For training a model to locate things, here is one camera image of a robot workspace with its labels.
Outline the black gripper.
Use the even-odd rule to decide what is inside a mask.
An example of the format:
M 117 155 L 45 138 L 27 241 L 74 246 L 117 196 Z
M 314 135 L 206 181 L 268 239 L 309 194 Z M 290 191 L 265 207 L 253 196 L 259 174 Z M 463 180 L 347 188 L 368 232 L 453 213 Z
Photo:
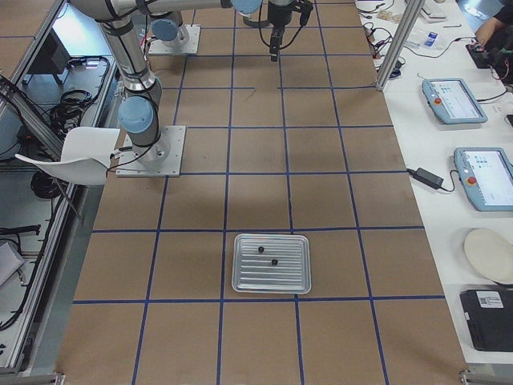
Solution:
M 273 26 L 269 41 L 269 54 L 272 62 L 280 55 L 283 29 L 292 20 L 295 0 L 268 0 L 268 21 Z

